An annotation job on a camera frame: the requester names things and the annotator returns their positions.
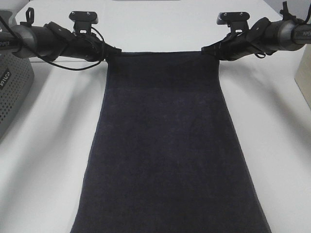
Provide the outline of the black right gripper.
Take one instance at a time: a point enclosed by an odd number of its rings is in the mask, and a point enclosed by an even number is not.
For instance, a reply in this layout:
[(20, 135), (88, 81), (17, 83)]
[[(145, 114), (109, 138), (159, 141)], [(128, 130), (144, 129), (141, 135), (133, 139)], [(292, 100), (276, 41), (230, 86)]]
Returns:
[(260, 57), (276, 52), (262, 42), (265, 30), (272, 24), (268, 18), (261, 18), (250, 29), (247, 21), (229, 21), (227, 24), (230, 33), (219, 43), (202, 47), (202, 55), (217, 56), (223, 61), (235, 61), (251, 54)]

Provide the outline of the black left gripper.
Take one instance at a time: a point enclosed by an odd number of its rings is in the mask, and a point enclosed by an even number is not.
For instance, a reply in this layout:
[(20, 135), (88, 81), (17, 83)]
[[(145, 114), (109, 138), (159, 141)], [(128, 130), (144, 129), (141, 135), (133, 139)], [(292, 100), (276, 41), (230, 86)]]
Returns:
[(60, 25), (50, 22), (44, 25), (51, 31), (54, 42), (50, 54), (46, 55), (49, 61), (54, 61), (59, 56), (84, 59), (86, 61), (102, 61), (115, 55), (120, 55), (122, 49), (113, 47), (96, 36), (85, 33), (72, 33)]

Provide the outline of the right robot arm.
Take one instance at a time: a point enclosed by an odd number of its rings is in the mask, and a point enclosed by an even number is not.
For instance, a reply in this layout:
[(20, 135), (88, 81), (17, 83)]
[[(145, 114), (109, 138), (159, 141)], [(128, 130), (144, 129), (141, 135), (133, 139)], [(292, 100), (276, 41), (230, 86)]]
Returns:
[(310, 24), (293, 20), (270, 22), (263, 17), (251, 29), (229, 33), (223, 40), (201, 48), (201, 53), (222, 61), (235, 61), (254, 54), (258, 58), (277, 51), (296, 51), (311, 43)]

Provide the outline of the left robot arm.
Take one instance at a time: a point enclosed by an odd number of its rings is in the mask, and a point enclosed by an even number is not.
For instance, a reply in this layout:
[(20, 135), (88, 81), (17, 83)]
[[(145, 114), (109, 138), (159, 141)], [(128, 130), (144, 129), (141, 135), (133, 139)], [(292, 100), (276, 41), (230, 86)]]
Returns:
[(54, 22), (43, 27), (15, 25), (11, 30), (11, 33), (0, 33), (1, 54), (11, 53), (18, 58), (42, 57), (47, 61), (61, 56), (88, 62), (121, 54), (121, 49), (101, 41), (94, 33), (72, 33)]

